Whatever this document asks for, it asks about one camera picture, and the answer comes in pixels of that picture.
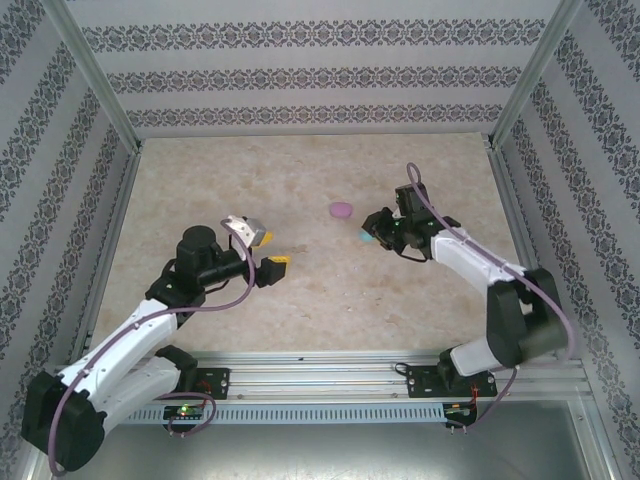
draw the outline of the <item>robotic arm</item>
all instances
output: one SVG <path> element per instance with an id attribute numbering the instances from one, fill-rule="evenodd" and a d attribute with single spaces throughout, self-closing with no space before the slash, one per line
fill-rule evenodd
<path id="1" fill-rule="evenodd" d="M 428 198 L 425 186 L 421 182 L 417 186 Z M 438 373 L 445 386 L 451 389 L 464 377 L 498 367 L 513 368 L 567 345 L 566 331 L 555 312 L 507 273 L 505 267 L 524 276 L 559 305 L 555 282 L 548 271 L 542 268 L 529 271 L 495 255 L 502 267 L 488 261 L 478 253 L 480 245 L 460 223 L 445 217 L 461 235 L 448 231 L 425 208 L 412 185 L 396 188 L 396 204 L 394 212 L 385 207 L 369 215 L 362 228 L 383 248 L 403 258 L 418 262 L 435 260 L 448 266 L 485 299 L 486 335 L 440 355 Z M 423 258 L 404 255 L 407 246 L 418 250 Z"/>
<path id="2" fill-rule="evenodd" d="M 160 278 L 146 292 L 146 299 L 115 332 L 55 377 L 41 372 L 31 381 L 22 422 L 23 438 L 49 453 L 54 412 L 79 373 L 84 377 L 63 407 L 56 435 L 56 461 L 68 471 L 85 465 L 105 436 L 140 407 L 169 392 L 193 390 L 197 360 L 172 345 L 161 348 L 145 366 L 128 373 L 159 342 L 181 328 L 193 312 L 138 322 L 171 308 L 200 307 L 207 293 L 220 290 L 234 277 L 242 276 L 248 281 L 249 259 L 245 249 L 251 253 L 252 248 L 269 242 L 272 235 L 251 218 L 230 216 L 227 225 L 245 248 L 230 237 L 229 249 L 223 250 L 211 228 L 187 229 L 176 248 L 176 258 L 167 263 Z M 282 279 L 288 261 L 288 257 L 262 259 L 255 269 L 255 284 L 262 288 Z M 221 282 L 222 286 L 207 290 Z M 127 328 L 130 330 L 113 343 Z M 97 352 L 108 344 L 113 346 L 87 368 Z"/>

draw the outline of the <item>wall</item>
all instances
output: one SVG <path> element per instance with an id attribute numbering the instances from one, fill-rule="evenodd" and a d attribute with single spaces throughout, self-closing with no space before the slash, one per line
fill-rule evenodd
<path id="1" fill-rule="evenodd" d="M 0 479 L 25 388 L 69 359 L 128 152 L 35 0 L 0 2 Z"/>
<path id="2" fill-rule="evenodd" d="M 77 0 L 140 137 L 489 133 L 558 0 Z"/>
<path id="3" fill-rule="evenodd" d="M 640 476 L 640 1 L 585 2 L 503 145 L 623 478 Z"/>

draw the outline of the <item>marble surface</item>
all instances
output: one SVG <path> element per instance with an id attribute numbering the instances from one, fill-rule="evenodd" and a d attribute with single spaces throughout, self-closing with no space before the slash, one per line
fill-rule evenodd
<path id="1" fill-rule="evenodd" d="M 481 295 L 447 267 L 416 264 L 360 238 L 366 216 L 394 207 L 422 170 L 429 196 L 495 253 L 516 261 L 479 134 L 147 140 L 93 344 L 138 305 L 182 232 L 228 214 L 260 219 L 274 240 L 256 258 L 290 255 L 287 276 L 240 306 L 196 314 L 171 339 L 190 351 L 444 349 L 484 332 Z M 350 219 L 329 204 L 353 204 Z M 233 300 L 235 279 L 206 305 Z"/>

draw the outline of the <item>purple cable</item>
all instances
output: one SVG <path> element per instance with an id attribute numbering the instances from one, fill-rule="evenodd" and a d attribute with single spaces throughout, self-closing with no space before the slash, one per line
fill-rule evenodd
<path id="1" fill-rule="evenodd" d="M 495 266 L 504 270 L 506 273 L 508 273 L 513 278 L 518 280 L 525 287 L 527 287 L 533 293 L 538 295 L 547 305 L 549 305 L 549 307 L 551 307 L 551 309 L 555 312 L 555 314 L 558 315 L 558 318 L 562 322 L 562 325 L 564 326 L 564 329 L 567 332 L 567 349 L 560 361 L 565 362 L 567 360 L 570 360 L 571 357 L 573 357 L 573 353 L 576 345 L 575 332 L 574 332 L 573 326 L 571 325 L 571 322 L 569 321 L 567 316 L 564 314 L 562 309 L 558 306 L 558 304 L 556 304 L 556 302 L 554 302 L 553 299 L 549 297 L 549 295 L 547 295 L 545 292 L 543 292 L 542 289 L 540 289 L 537 285 L 535 285 L 533 282 L 529 281 L 528 279 L 520 275 L 518 272 L 510 268 L 508 265 L 506 265 L 504 262 L 502 262 L 498 258 L 496 258 L 493 255 L 493 253 L 491 253 L 489 250 L 485 249 L 481 245 L 478 245 L 477 243 L 475 243 L 475 241 L 473 241 L 473 239 L 469 237 L 465 237 L 464 235 L 456 231 L 453 227 L 451 227 L 451 225 L 449 225 L 447 221 L 444 218 L 442 218 L 442 216 L 438 213 L 435 207 L 431 205 L 429 200 L 424 196 L 424 194 L 418 188 L 418 183 L 422 181 L 422 175 L 420 174 L 420 169 L 416 166 L 415 163 L 413 162 L 407 163 L 407 175 L 409 176 L 409 181 L 411 182 L 411 186 L 413 187 L 413 190 L 418 195 L 418 198 L 420 198 L 420 200 L 422 201 L 424 206 L 427 208 L 427 210 L 429 210 L 433 214 L 433 216 L 438 220 L 438 222 L 444 228 L 446 228 L 454 237 L 456 237 L 462 243 L 469 245 L 473 250 L 475 250 L 481 256 L 489 260 Z"/>
<path id="2" fill-rule="evenodd" d="M 228 310 L 229 308 L 235 307 L 236 305 L 239 305 L 240 303 L 242 303 L 249 296 L 249 293 L 251 293 L 251 289 L 253 288 L 253 285 L 255 283 L 255 276 L 256 276 L 256 272 L 255 272 L 255 268 L 256 267 L 255 267 L 255 264 L 253 263 L 253 257 L 251 256 L 251 252 L 245 246 L 245 244 L 244 244 L 243 240 L 240 238 L 240 236 L 231 227 L 229 227 L 229 225 L 227 225 L 226 221 L 223 220 L 222 222 L 220 222 L 220 224 L 222 225 L 222 227 L 225 230 L 227 230 L 238 241 L 238 244 L 242 248 L 242 251 L 244 252 L 245 256 L 247 257 L 247 263 L 249 265 L 249 281 L 247 282 L 246 290 L 236 300 L 234 300 L 233 302 L 227 303 L 225 305 L 219 305 L 219 306 L 213 306 L 213 307 L 169 308 L 167 310 L 160 310 L 158 312 L 154 312 L 154 313 L 152 313 L 150 315 L 147 315 L 146 317 L 142 317 L 137 322 L 132 323 L 132 324 L 128 325 L 126 328 L 122 329 L 120 332 L 118 332 L 116 335 L 114 335 L 114 337 L 111 340 L 109 340 L 100 350 L 98 350 L 98 352 L 91 358 L 91 360 L 89 360 L 87 362 L 87 364 L 85 365 L 85 368 L 83 370 L 80 370 L 80 372 L 78 372 L 78 375 L 76 375 L 76 377 L 73 379 L 71 384 L 69 384 L 69 386 L 65 390 L 64 394 L 62 395 L 62 398 L 60 399 L 60 402 L 58 403 L 58 407 L 56 408 L 55 413 L 53 414 L 53 419 L 51 421 L 51 428 L 49 430 L 49 441 L 47 443 L 47 451 L 48 451 L 48 455 L 49 455 L 49 459 L 48 459 L 49 460 L 49 468 L 51 469 L 51 474 L 54 477 L 61 477 L 64 474 L 67 473 L 64 470 L 58 470 L 58 467 L 56 465 L 56 460 L 55 460 L 55 458 L 56 458 L 56 436 L 57 436 L 57 433 L 58 433 L 58 425 L 60 423 L 60 417 L 62 416 L 62 410 L 64 409 L 64 405 L 67 403 L 67 401 L 69 400 L 69 397 L 71 397 L 71 394 L 73 393 L 75 388 L 78 386 L 78 384 L 82 381 L 82 379 L 84 377 L 86 377 L 87 375 L 89 375 L 89 372 L 95 366 L 95 364 L 98 362 L 98 360 L 100 360 L 100 358 L 105 353 L 107 353 L 107 351 L 111 347 L 113 347 L 116 343 L 118 343 L 118 341 L 122 337 L 124 337 L 127 333 L 129 333 L 131 330 L 135 330 L 137 328 L 140 328 L 140 325 L 142 325 L 143 323 L 146 323 L 146 322 L 148 322 L 150 320 L 153 320 L 154 318 L 158 318 L 158 317 L 161 317 L 163 315 L 175 314 L 175 313 L 220 312 L 222 310 Z M 186 394 L 189 394 L 189 396 L 195 396 L 196 394 L 197 395 L 201 395 L 198 392 L 184 392 L 184 393 L 182 393 L 182 396 L 186 396 Z M 211 422 L 211 420 L 213 419 L 213 415 L 215 415 L 215 403 L 213 403 L 213 399 L 210 396 L 207 396 L 206 400 L 210 400 L 212 402 L 212 404 L 214 405 L 214 408 L 213 408 L 214 412 L 211 415 L 210 419 L 208 419 L 208 421 L 203 424 L 202 428 L 204 428 L 204 425 L 206 425 L 209 422 Z M 195 432 L 197 432 L 199 430 L 200 429 L 198 427 L 196 427 L 193 430 L 191 430 L 191 432 L 189 432 L 189 434 L 195 433 Z"/>

